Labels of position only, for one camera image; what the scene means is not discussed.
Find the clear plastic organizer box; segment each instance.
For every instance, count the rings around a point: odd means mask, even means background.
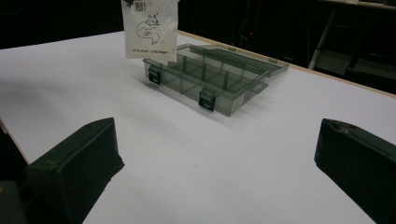
[[[209,110],[231,116],[268,85],[266,77],[285,71],[287,63],[249,57],[221,46],[177,47],[175,63],[144,59],[146,76],[190,97]]]

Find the qr code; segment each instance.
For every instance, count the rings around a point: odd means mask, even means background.
[[[146,11],[146,2],[135,2],[135,11]]]

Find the white table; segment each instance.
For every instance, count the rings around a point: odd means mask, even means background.
[[[28,161],[115,119],[126,166],[84,223],[374,223],[317,168],[318,131],[338,119],[396,144],[396,97],[292,65],[268,83],[210,113],[150,84],[123,33],[98,35],[0,50],[0,119]]]

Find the box latch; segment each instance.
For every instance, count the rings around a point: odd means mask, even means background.
[[[216,103],[216,93],[213,91],[210,91],[208,89],[202,89],[199,93],[199,102],[198,104],[209,110],[213,111],[215,109],[215,103]]]
[[[154,82],[157,85],[161,85],[161,72],[156,71],[152,68],[148,69],[148,80]]]

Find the squirrel drawing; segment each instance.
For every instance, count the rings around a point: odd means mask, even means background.
[[[154,32],[158,25],[160,24],[158,23],[156,16],[148,15],[148,20],[142,21],[137,25],[137,35],[142,38],[150,38],[151,45],[153,45],[160,40],[160,36]]]

